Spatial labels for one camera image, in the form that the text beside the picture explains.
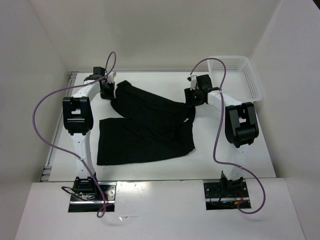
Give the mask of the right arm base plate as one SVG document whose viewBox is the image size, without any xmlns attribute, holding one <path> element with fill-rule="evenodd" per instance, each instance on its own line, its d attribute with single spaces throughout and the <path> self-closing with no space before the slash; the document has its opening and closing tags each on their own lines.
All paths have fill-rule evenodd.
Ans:
<svg viewBox="0 0 320 240">
<path fill-rule="evenodd" d="M 203 182 L 205 206 L 207 211 L 251 209 L 247 183 L 244 181 L 241 186 L 223 189 L 218 179 L 205 180 Z"/>
</svg>

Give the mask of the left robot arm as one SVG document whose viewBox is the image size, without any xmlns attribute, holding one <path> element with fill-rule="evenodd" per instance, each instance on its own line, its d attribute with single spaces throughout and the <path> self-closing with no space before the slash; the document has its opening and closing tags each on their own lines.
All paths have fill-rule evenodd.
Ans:
<svg viewBox="0 0 320 240">
<path fill-rule="evenodd" d="M 115 71 L 106 78 L 92 74 L 85 78 L 75 94 L 62 100 L 63 125 L 73 142 L 74 155 L 79 159 L 73 190 L 79 197 L 85 196 L 89 200 L 101 196 L 90 147 L 90 133 L 94 126 L 91 101 L 97 94 L 107 100 L 115 97 L 116 75 Z"/>
</svg>

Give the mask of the black shorts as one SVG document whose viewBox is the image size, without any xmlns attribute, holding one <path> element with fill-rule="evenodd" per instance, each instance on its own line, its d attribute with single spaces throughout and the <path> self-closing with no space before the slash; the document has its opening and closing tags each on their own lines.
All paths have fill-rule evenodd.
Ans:
<svg viewBox="0 0 320 240">
<path fill-rule="evenodd" d="M 150 163 L 184 157 L 195 149 L 196 109 L 122 81 L 112 108 L 120 118 L 99 122 L 99 166 Z"/>
</svg>

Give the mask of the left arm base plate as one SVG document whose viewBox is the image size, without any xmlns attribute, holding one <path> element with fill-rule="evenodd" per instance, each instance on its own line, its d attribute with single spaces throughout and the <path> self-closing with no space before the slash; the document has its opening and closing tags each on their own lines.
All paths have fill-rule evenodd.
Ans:
<svg viewBox="0 0 320 240">
<path fill-rule="evenodd" d="M 113 212 L 115 210 L 116 199 L 116 182 L 99 182 L 99 186 L 104 193 L 106 200 L 106 211 Z M 93 193 L 76 193 L 75 187 L 63 187 L 68 194 L 70 194 L 69 200 L 69 213 L 88 213 L 98 212 L 104 204 L 103 197 L 99 190 L 96 194 Z"/>
</svg>

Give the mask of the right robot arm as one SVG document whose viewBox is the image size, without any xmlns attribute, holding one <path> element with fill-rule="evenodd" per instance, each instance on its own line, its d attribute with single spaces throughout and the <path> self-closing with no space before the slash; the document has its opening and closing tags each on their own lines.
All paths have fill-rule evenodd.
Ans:
<svg viewBox="0 0 320 240">
<path fill-rule="evenodd" d="M 243 185 L 244 153 L 259 135 L 256 111 L 252 102 L 241 102 L 213 87 L 208 74 L 191 75 L 190 87 L 184 90 L 186 104 L 197 107 L 208 104 L 220 111 L 218 132 L 213 146 L 213 160 L 223 165 L 219 180 L 219 191 L 230 197 Z M 225 160 L 217 159 L 218 141 L 224 132 L 230 146 L 230 154 Z"/>
</svg>

